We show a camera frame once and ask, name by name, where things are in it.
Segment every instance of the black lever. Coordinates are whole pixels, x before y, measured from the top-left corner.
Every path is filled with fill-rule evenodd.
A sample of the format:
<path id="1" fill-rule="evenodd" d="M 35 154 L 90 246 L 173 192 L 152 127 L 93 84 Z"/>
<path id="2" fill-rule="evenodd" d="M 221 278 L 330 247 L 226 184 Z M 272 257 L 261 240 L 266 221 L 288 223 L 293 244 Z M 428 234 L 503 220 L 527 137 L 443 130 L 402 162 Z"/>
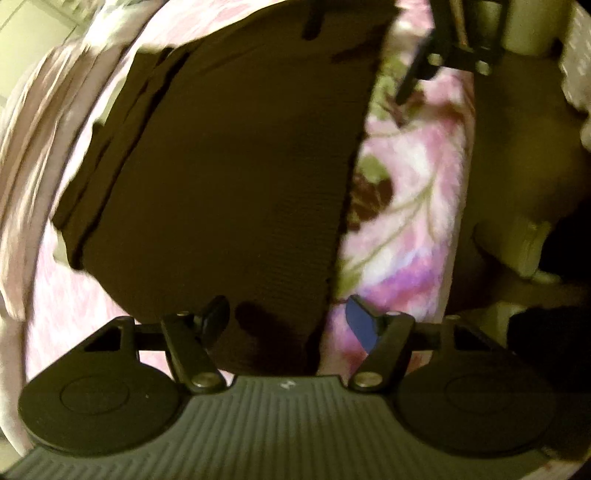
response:
<path id="1" fill-rule="evenodd" d="M 362 323 L 365 322 L 379 336 L 352 376 L 349 388 L 359 392 L 391 389 L 404 376 L 413 352 L 411 336 L 414 318 L 407 313 L 376 314 L 358 296 L 352 296 L 347 301 L 346 317 L 349 325 L 354 325 L 354 332 L 363 332 Z"/>
<path id="2" fill-rule="evenodd" d="M 482 0 L 463 2 L 460 11 L 456 12 L 456 16 L 463 16 L 459 19 L 461 27 L 454 21 L 454 12 L 449 1 L 430 0 L 434 28 L 417 47 L 413 63 L 398 87 L 395 98 L 398 105 L 406 103 L 419 79 L 430 80 L 441 67 L 482 75 L 491 73 L 492 65 L 499 61 L 503 53 L 501 41 L 505 32 L 509 0 L 491 1 L 499 5 L 496 30 L 492 38 L 481 41 L 476 4 Z M 458 29 L 461 30 L 463 27 L 466 32 L 460 35 Z"/>
<path id="3" fill-rule="evenodd" d="M 167 359 L 175 380 L 192 394 L 220 391 L 226 381 L 206 352 L 224 331 L 230 318 L 226 297 L 213 299 L 199 315 L 180 312 L 161 322 Z"/>
<path id="4" fill-rule="evenodd" d="M 304 40 L 314 40 L 320 35 L 320 29 L 324 21 L 324 12 L 326 10 L 326 0 L 309 0 L 310 13 L 304 25 L 301 37 Z"/>

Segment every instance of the rivet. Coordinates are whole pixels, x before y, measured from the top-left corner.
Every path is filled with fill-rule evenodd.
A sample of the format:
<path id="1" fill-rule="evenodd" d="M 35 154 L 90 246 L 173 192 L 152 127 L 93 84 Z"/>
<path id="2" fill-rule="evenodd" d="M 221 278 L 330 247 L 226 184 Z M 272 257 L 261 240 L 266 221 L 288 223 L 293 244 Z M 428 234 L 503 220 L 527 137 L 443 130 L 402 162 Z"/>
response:
<path id="1" fill-rule="evenodd" d="M 440 67 L 443 65 L 443 57 L 439 55 L 439 53 L 430 53 L 427 57 L 427 61 L 429 65 L 433 65 L 434 67 Z"/>
<path id="2" fill-rule="evenodd" d="M 476 71 L 481 75 L 490 75 L 492 72 L 491 66 L 487 62 L 478 60 L 476 62 Z"/>
<path id="3" fill-rule="evenodd" d="M 212 372 L 204 372 L 198 375 L 195 375 L 191 379 L 191 383 L 199 388 L 212 388 L 219 385 L 221 379 L 218 374 L 214 374 Z"/>
<path id="4" fill-rule="evenodd" d="M 353 379 L 355 385 L 361 388 L 377 387 L 382 380 L 382 376 L 376 372 L 360 372 Z"/>

